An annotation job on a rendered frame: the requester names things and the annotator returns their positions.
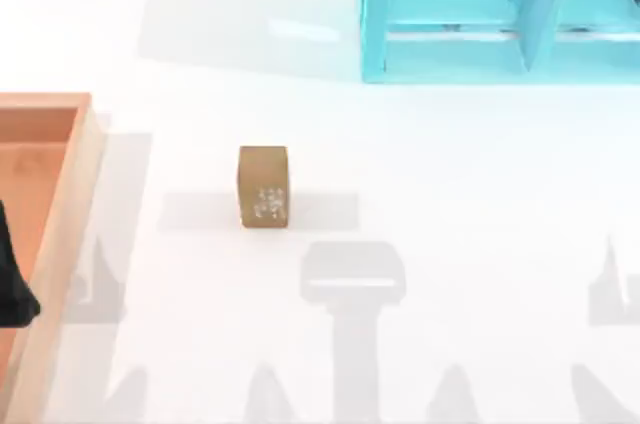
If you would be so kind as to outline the brown wooden block clock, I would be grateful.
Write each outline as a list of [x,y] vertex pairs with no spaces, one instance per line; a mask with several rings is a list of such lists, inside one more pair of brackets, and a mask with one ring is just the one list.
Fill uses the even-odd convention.
[[237,193],[242,225],[249,229],[287,228],[289,183],[286,146],[241,146]]

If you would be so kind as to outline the light blue rack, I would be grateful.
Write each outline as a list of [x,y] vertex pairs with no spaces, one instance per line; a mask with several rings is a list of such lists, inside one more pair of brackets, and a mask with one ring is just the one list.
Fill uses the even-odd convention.
[[368,83],[640,84],[640,0],[359,0]]

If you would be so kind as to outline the shallow salmon-coloured box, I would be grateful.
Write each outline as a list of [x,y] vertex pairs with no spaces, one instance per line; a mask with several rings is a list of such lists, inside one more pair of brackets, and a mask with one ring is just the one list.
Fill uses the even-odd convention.
[[41,304],[0,329],[0,424],[42,424],[62,313],[105,134],[88,93],[0,92],[0,201],[23,276]]

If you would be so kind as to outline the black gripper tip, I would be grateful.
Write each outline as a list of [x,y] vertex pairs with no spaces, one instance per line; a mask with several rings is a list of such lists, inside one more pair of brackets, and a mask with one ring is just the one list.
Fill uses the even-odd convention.
[[0,200],[0,328],[27,327],[40,313],[40,302],[17,264],[5,206]]

